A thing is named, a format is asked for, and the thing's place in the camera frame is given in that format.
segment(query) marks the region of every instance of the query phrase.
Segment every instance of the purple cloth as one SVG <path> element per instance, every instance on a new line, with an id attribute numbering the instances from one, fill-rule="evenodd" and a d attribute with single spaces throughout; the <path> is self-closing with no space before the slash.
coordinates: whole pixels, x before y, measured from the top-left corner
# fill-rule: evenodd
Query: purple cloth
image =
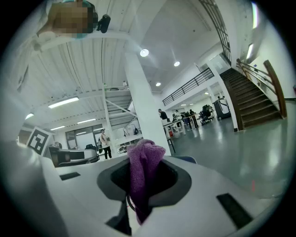
<path id="1" fill-rule="evenodd" d="M 130 197 L 135 204 L 138 222 L 147 218 L 149 189 L 151 188 L 166 150 L 153 141 L 143 139 L 127 147 L 130 160 Z"/>

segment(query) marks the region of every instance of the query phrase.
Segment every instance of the gray floor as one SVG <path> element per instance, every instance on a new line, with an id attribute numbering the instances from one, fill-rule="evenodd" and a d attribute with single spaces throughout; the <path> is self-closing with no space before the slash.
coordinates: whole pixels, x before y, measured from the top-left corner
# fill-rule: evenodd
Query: gray floor
<path id="1" fill-rule="evenodd" d="M 260 199 L 280 197 L 295 170 L 296 103 L 287 111 L 285 120 L 236 133 L 231 118 L 214 119 L 172 139 L 175 155 L 194 157 Z"/>

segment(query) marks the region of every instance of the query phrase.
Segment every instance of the wooden stair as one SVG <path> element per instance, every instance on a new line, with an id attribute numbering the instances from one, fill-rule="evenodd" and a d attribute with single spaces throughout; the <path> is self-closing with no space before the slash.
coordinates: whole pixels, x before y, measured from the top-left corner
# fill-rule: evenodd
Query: wooden stair
<path id="1" fill-rule="evenodd" d="M 244 128 L 282 118 L 267 96 L 244 75 L 228 69 L 220 76 L 231 87 L 226 86 L 236 98 Z"/>

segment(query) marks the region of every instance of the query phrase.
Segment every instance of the black camera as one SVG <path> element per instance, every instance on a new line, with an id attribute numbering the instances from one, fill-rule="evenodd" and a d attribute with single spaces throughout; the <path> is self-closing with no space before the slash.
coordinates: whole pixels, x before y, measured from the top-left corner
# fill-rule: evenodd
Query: black camera
<path id="1" fill-rule="evenodd" d="M 107 14 L 103 15 L 102 19 L 98 22 L 97 31 L 101 31 L 103 34 L 107 32 L 111 17 Z"/>

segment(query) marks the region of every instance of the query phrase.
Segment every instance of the fluorescent light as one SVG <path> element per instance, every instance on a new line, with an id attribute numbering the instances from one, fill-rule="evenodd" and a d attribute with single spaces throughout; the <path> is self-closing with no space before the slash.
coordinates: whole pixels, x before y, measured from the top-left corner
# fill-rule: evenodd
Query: fluorescent light
<path id="1" fill-rule="evenodd" d="M 146 57 L 146 56 L 148 56 L 148 54 L 149 54 L 149 50 L 147 50 L 147 49 L 143 49 L 143 50 L 141 50 L 141 52 L 140 52 L 140 55 L 141 55 L 142 57 Z"/>
<path id="2" fill-rule="evenodd" d="M 89 119 L 89 120 L 81 121 L 81 122 L 78 122 L 77 124 L 82 124 L 82 123 L 86 123 L 86 122 L 90 122 L 90 121 L 94 121 L 94 120 L 96 120 L 96 119 L 93 118 L 93 119 Z"/>
<path id="3" fill-rule="evenodd" d="M 71 102 L 74 102 L 74 101 L 78 101 L 78 97 L 74 97 L 74 98 L 70 98 L 70 99 L 66 99 L 66 100 L 62 100 L 60 102 L 57 102 L 57 103 L 54 103 L 52 105 L 49 106 L 49 108 L 55 108 L 55 107 L 58 107 L 58 106 L 62 106 L 64 104 L 67 104 L 67 103 L 71 103 Z"/>
<path id="4" fill-rule="evenodd" d="M 34 116 L 34 114 L 29 113 L 29 114 L 27 115 L 27 117 L 25 118 L 25 120 L 28 119 L 28 118 L 31 118 L 32 116 Z"/>
<path id="5" fill-rule="evenodd" d="M 258 8 L 255 3 L 252 2 L 253 8 L 253 29 L 258 26 Z"/>
<path id="6" fill-rule="evenodd" d="M 53 130 L 57 130 L 57 129 L 64 128 L 64 127 L 65 126 L 61 126 L 61 127 L 53 128 L 53 129 L 50 129 L 50 130 L 53 131 Z"/>
<path id="7" fill-rule="evenodd" d="M 250 45 L 249 45 L 248 54 L 247 54 L 247 59 L 251 56 L 252 49 L 253 49 L 253 44 L 250 44 Z"/>

